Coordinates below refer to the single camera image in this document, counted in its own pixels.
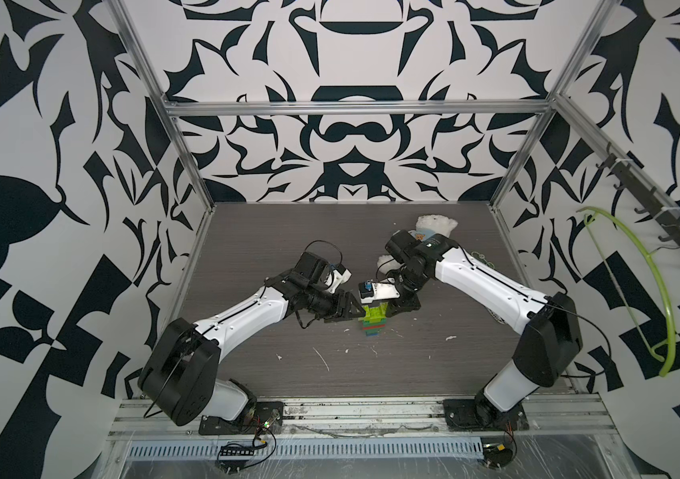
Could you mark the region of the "small lime lego brick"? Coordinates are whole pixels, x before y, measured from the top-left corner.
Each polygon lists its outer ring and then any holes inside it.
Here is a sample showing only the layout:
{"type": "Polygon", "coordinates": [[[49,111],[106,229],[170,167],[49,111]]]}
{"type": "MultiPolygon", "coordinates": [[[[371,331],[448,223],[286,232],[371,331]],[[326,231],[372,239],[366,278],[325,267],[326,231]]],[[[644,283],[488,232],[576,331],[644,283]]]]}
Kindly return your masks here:
{"type": "Polygon", "coordinates": [[[365,315],[363,321],[369,321],[369,323],[380,323],[387,319],[387,309],[388,303],[379,303],[379,305],[364,305],[363,310],[365,315]]]}

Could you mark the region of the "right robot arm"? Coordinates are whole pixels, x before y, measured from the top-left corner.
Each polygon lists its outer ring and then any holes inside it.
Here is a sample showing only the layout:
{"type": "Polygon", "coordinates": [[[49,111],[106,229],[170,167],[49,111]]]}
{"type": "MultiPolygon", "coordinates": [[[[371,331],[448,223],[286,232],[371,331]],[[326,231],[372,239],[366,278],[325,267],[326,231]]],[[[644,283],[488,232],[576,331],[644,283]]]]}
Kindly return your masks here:
{"type": "Polygon", "coordinates": [[[386,252],[399,264],[385,274],[398,293],[389,300],[390,317],[419,309],[419,292],[428,281],[439,281],[480,303],[519,335],[509,362],[474,398],[472,422],[481,428],[510,424],[527,396],[555,385],[583,350],[585,318],[564,293],[546,295],[525,287],[441,234],[424,240],[398,231],[386,252]]]}

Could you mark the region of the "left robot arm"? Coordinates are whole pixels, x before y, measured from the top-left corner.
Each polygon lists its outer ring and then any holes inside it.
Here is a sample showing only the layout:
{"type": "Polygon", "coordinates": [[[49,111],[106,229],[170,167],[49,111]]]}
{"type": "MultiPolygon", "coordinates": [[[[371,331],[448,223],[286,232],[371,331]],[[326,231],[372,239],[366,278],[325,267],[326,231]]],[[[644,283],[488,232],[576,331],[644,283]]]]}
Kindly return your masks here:
{"type": "Polygon", "coordinates": [[[172,321],[143,367],[138,387],[177,426],[200,415],[244,423],[256,397],[233,379],[219,379],[220,363],[266,327],[301,311],[319,321],[363,317],[361,303],[342,287],[350,279],[351,271],[343,265],[316,279],[288,269],[268,277],[254,295],[222,313],[195,323],[172,321]]]}

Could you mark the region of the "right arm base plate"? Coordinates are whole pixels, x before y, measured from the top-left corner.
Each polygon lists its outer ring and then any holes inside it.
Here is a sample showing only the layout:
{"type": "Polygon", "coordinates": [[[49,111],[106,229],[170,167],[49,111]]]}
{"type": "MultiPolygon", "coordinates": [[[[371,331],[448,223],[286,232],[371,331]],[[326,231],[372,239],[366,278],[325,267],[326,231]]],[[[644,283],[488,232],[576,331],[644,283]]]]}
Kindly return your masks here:
{"type": "Polygon", "coordinates": [[[476,398],[448,398],[442,401],[447,427],[451,431],[526,431],[529,421],[523,403],[499,411],[483,395],[476,398]]]}

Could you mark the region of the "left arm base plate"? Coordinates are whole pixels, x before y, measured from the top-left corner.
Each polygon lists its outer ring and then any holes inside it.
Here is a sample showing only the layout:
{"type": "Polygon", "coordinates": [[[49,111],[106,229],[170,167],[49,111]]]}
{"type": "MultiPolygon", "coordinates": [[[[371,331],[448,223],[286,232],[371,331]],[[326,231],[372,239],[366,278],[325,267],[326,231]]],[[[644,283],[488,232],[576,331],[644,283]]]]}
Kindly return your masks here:
{"type": "Polygon", "coordinates": [[[202,436],[254,434],[258,429],[278,433],[283,426],[283,401],[256,401],[245,406],[234,420],[203,416],[198,433],[202,436]]]}

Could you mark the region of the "dark green lego brick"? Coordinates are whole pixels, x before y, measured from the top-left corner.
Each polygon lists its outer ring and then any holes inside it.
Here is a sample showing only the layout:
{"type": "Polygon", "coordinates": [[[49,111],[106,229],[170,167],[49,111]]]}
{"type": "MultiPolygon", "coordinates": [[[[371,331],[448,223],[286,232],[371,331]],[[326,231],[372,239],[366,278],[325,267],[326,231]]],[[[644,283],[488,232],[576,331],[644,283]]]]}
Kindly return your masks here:
{"type": "Polygon", "coordinates": [[[384,327],[386,324],[381,321],[380,323],[371,323],[371,321],[364,321],[362,323],[362,329],[363,331],[371,331],[372,329],[381,329],[384,327]]]}

